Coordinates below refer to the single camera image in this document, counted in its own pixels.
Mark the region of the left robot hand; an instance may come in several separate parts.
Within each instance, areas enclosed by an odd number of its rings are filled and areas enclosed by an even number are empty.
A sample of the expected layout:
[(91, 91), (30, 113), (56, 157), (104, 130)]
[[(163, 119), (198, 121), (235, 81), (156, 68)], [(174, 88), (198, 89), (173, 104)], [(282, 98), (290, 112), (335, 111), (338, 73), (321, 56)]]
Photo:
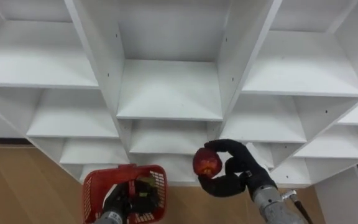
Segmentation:
[(132, 214), (151, 213), (157, 209), (160, 197), (156, 187), (142, 180), (135, 180), (135, 194), (129, 194), (129, 183), (113, 185), (103, 202), (103, 213), (115, 212), (123, 221)]

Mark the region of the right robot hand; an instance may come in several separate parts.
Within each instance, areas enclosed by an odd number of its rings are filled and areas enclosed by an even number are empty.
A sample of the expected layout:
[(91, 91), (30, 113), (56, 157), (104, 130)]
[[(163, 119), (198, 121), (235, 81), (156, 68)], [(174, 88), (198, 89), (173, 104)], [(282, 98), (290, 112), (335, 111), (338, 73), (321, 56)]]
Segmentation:
[(204, 143), (214, 152), (227, 152), (231, 157), (225, 162), (225, 174), (216, 178), (199, 175), (201, 188), (213, 197), (232, 197), (249, 191), (253, 194), (262, 186), (277, 188), (269, 173), (254, 159), (248, 148), (232, 139), (216, 139)]

